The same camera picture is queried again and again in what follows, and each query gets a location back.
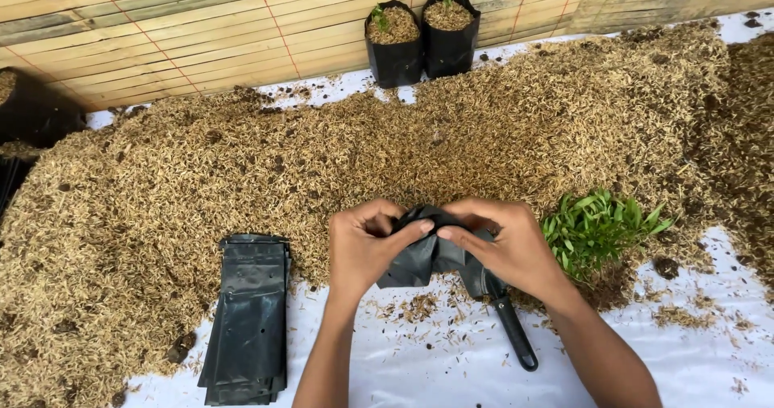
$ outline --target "human hand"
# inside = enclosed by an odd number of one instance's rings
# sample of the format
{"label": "human hand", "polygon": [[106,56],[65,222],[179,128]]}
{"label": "human hand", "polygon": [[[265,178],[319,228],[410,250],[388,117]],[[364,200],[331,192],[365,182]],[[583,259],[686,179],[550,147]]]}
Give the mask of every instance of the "human hand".
{"label": "human hand", "polygon": [[360,301],[387,270],[392,259],[433,229],[430,219],[414,221],[394,235],[390,217],[406,210],[384,199],[340,211],[328,221],[331,253],[331,295]]}
{"label": "human hand", "polygon": [[572,283],[556,263],[529,205],[467,198],[442,207],[471,231],[499,231],[487,242],[460,227],[442,227],[438,237],[474,255],[498,278],[552,306]]}

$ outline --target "pile of rice husks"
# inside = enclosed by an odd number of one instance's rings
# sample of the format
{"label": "pile of rice husks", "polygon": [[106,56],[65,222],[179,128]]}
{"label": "pile of rice husks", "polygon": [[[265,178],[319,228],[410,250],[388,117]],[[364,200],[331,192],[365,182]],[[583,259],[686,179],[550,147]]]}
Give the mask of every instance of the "pile of rice husks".
{"label": "pile of rice husks", "polygon": [[[423,83],[412,105],[366,93],[281,111],[236,89],[71,135],[0,230],[0,404],[93,408],[127,376],[173,371],[167,349],[217,297],[219,239],[289,237],[295,274],[324,284],[328,217],[376,196],[525,200],[542,215],[603,185],[681,216],[648,256],[709,270],[696,240],[727,214],[685,132],[725,96],[728,65],[709,25],[656,27],[544,44]],[[628,270],[599,275],[595,306],[618,304]]]}

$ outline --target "bamboo screen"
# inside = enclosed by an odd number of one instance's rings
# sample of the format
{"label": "bamboo screen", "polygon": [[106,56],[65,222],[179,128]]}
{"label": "bamboo screen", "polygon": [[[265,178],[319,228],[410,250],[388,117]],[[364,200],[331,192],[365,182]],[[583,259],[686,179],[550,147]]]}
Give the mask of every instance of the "bamboo screen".
{"label": "bamboo screen", "polygon": [[[363,19],[387,0],[0,0],[0,67],[89,110],[368,66]],[[419,13],[425,0],[401,0]],[[772,0],[470,0],[478,47],[765,7]]]}

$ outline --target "white tarp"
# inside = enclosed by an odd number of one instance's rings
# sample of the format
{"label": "white tarp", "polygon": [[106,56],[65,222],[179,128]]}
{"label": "white tarp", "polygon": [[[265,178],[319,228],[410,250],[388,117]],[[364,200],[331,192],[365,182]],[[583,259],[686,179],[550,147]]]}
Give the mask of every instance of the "white tarp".
{"label": "white tarp", "polygon": [[[720,18],[721,37],[726,42],[746,42],[774,27],[774,16],[759,18],[764,27],[748,28],[743,15]],[[566,36],[552,40],[580,37]],[[523,44],[484,50],[490,59],[474,66],[496,65]],[[344,74],[332,83],[329,79],[310,79],[298,85],[320,83],[309,104],[340,100],[364,88],[369,71]],[[273,92],[276,86],[261,91]],[[412,102],[412,88],[401,88],[401,98]],[[279,105],[292,104],[283,100]],[[93,116],[91,125],[100,127],[110,115]],[[774,406],[774,313],[765,300],[766,288],[753,273],[735,258],[728,236],[720,228],[711,228],[703,243],[715,259],[718,273],[703,275],[680,270],[679,277],[666,281],[649,264],[638,271],[635,291],[644,294],[644,282],[654,290],[669,289],[660,303],[630,304],[621,310],[603,314],[605,321],[629,343],[650,369],[665,406],[702,406],[730,408]],[[464,407],[500,406],[594,406],[575,375],[559,338],[540,326],[545,316],[519,312],[519,318],[535,348],[540,366],[534,373],[524,371],[512,354],[512,348],[498,317],[481,304],[447,306],[448,285],[452,275],[434,278],[423,289],[385,289],[375,286],[361,302],[355,322],[350,376],[350,405],[353,407]],[[418,294],[439,295],[439,309],[423,322],[408,323],[397,319],[400,305]],[[692,314],[705,314],[691,301],[697,295],[710,296],[719,308],[712,311],[716,323],[707,330],[678,326],[658,328],[652,313],[659,305],[686,308]],[[288,316],[288,388],[272,406],[290,407],[301,372],[306,363],[323,313],[327,288],[310,292],[298,286],[289,296]],[[389,319],[379,318],[378,309],[395,304]],[[464,319],[449,321],[458,314]],[[744,318],[755,326],[747,331],[735,327]],[[204,404],[205,389],[196,386],[210,336],[211,322],[197,330],[198,342],[184,366],[173,377],[156,375],[130,379],[126,408],[199,407]]]}

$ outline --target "fingernail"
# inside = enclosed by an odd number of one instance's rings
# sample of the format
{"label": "fingernail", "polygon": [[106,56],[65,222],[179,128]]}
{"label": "fingernail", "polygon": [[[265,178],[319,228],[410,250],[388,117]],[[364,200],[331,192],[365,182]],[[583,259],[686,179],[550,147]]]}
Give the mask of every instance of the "fingernail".
{"label": "fingernail", "polygon": [[422,233],[427,233],[428,231],[433,229],[433,226],[435,224],[430,219],[425,219],[424,221],[420,222],[420,230]]}

